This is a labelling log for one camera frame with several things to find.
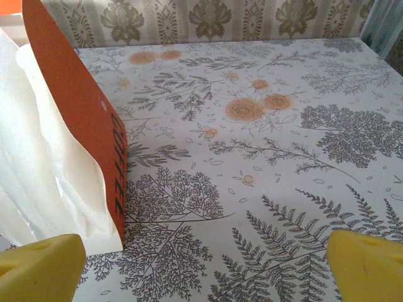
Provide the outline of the floral patterned table cover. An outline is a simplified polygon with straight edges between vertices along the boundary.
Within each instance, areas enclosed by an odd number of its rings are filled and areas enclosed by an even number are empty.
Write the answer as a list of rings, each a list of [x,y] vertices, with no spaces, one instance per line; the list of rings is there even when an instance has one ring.
[[[359,39],[74,51],[127,181],[72,302],[342,302],[332,232],[403,243],[403,76]]]

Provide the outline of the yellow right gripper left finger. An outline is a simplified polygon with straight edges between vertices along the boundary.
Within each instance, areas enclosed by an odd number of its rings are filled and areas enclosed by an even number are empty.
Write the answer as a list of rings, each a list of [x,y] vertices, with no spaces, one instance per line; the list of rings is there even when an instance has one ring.
[[[77,234],[0,253],[0,302],[72,302],[86,263]]]

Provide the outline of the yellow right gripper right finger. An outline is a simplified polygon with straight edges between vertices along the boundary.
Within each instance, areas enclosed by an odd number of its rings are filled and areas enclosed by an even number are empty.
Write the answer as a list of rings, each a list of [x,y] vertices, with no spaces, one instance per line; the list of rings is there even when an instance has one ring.
[[[327,260],[343,302],[403,302],[403,243],[338,230]]]

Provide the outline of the orange coffee filter box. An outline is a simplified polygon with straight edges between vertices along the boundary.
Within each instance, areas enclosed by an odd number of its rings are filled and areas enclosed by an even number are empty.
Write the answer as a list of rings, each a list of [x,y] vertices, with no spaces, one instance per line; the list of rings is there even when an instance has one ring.
[[[123,248],[127,181],[125,125],[42,1],[21,0],[21,4],[29,40],[26,45],[33,50],[68,130],[102,171],[107,209]]]

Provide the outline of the aluminium frame post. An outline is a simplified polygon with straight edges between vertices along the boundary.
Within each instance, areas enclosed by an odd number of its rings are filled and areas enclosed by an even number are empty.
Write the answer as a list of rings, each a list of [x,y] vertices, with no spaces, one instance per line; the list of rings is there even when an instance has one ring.
[[[403,0],[374,0],[360,38],[403,76]]]

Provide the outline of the white paper filter stack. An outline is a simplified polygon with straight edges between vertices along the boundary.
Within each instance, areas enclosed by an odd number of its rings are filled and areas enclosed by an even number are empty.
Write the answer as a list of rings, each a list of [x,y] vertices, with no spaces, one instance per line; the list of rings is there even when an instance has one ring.
[[[122,249],[98,163],[72,136],[30,45],[0,29],[0,235],[17,246],[74,233]]]

